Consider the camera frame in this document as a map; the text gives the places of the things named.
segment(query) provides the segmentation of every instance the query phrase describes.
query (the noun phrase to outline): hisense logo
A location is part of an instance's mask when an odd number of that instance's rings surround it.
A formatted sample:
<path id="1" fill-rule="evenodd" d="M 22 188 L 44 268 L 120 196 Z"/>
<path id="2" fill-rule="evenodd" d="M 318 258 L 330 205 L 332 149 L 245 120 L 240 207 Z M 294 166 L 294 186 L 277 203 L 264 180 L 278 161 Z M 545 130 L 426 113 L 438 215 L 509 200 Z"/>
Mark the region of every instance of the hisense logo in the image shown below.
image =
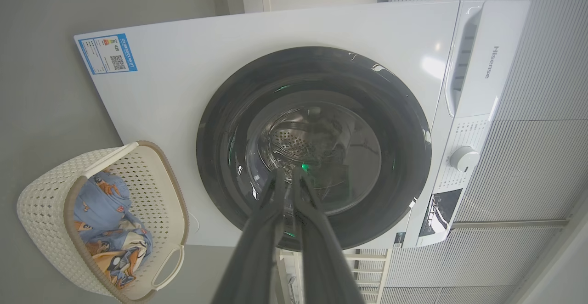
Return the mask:
<path id="1" fill-rule="evenodd" d="M 486 71 L 486 79 L 490 77 L 490 72 L 492 71 L 492 64 L 494 63 L 494 57 L 498 54 L 498 46 L 494 47 L 494 51 L 492 51 L 492 57 L 490 57 L 490 64 L 488 65 L 488 70 Z"/>

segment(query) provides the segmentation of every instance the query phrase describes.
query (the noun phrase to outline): basket handle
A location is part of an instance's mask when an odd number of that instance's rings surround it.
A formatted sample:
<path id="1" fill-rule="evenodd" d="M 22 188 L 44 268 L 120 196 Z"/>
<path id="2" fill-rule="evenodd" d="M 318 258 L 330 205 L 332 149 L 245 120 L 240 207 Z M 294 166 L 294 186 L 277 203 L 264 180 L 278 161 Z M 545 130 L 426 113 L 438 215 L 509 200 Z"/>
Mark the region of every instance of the basket handle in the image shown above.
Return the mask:
<path id="1" fill-rule="evenodd" d="M 92 165 L 88 166 L 86 168 L 86 170 L 84 170 L 83 175 L 87 179 L 92 178 L 92 176 L 94 176 L 94 174 L 97 174 L 98 172 L 100 172 L 101 170 L 104 170 L 105 168 L 107 168 L 108 166 L 110 166 L 111 164 L 116 162 L 117 160 L 123 158 L 129 152 L 133 151 L 138 146 L 139 146 L 139 143 L 131 142 L 128 145 L 124 145 L 124 146 L 116 149 L 115 151 L 113 151 L 113 152 L 107 154 L 106 156 L 102 157 L 101 159 L 97 160 Z"/>
<path id="2" fill-rule="evenodd" d="M 171 258 L 172 254 L 176 251 L 180 251 L 180 258 L 178 260 L 178 264 L 176 265 L 176 267 L 174 268 L 174 272 L 172 272 L 170 274 L 170 276 L 166 277 L 165 280 L 161 281 L 160 284 L 156 285 L 155 284 L 155 280 L 157 279 L 157 277 L 159 276 L 159 274 L 161 273 L 161 270 L 164 269 L 165 264 L 168 263 L 168 260 Z M 155 276 L 153 277 L 153 281 L 151 281 L 151 288 L 153 288 L 154 290 L 158 291 L 159 289 L 165 287 L 168 285 L 168 283 L 170 283 L 174 277 L 176 277 L 176 275 L 178 275 L 178 272 L 180 271 L 180 268 L 182 268 L 182 264 L 183 264 L 183 258 L 184 258 L 184 249 L 183 249 L 183 245 L 178 245 L 176 248 L 172 249 L 170 251 L 170 253 L 168 254 L 168 256 L 165 258 L 163 264 L 161 264 L 161 266 L 159 267 L 159 269 L 157 270 L 157 273 L 155 273 Z"/>

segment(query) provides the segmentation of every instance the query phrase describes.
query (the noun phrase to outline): washing machine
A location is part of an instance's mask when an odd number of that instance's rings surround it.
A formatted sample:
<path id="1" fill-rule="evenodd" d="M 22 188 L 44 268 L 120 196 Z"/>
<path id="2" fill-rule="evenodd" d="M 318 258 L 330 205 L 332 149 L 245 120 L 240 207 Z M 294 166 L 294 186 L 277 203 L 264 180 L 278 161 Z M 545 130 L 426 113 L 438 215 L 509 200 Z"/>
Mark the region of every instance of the washing machine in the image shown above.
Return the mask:
<path id="1" fill-rule="evenodd" d="M 342 248 L 443 241 L 526 0 L 275 11 L 75 36 L 124 143 L 159 145 L 187 243 L 235 246 L 271 170 L 302 168 Z M 279 246 L 299 250 L 286 193 Z"/>

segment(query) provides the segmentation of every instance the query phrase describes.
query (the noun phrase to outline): green light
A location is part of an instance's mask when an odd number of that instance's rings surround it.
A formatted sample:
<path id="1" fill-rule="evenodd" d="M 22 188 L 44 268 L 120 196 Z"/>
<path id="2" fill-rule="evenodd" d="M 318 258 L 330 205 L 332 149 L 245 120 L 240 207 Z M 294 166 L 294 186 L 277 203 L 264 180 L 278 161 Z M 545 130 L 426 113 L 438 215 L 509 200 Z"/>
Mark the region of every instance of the green light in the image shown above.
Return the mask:
<path id="1" fill-rule="evenodd" d="M 288 87 L 290 87 L 290 86 L 292 86 L 292 85 L 291 85 L 291 84 L 287 84 L 286 86 L 283 86 L 283 87 L 280 87 L 280 88 L 278 88 L 278 89 L 277 89 L 275 92 L 279 92 L 280 90 L 282 90 L 282 89 L 284 89 L 284 88 L 288 88 Z"/>
<path id="2" fill-rule="evenodd" d="M 233 146 L 235 145 L 235 136 L 231 137 L 231 145 L 229 146 L 229 165 L 231 165 L 231 156 L 233 155 Z"/>

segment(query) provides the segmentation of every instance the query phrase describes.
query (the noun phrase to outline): blue sticker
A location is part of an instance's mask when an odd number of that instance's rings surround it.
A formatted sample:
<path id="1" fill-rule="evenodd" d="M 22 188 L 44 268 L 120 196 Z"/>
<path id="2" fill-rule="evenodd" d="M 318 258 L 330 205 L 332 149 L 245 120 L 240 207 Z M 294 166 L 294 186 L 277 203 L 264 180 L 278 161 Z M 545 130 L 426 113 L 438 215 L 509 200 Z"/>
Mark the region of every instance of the blue sticker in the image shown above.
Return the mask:
<path id="1" fill-rule="evenodd" d="M 92 74 L 137 71 L 125 34 L 78 40 Z"/>

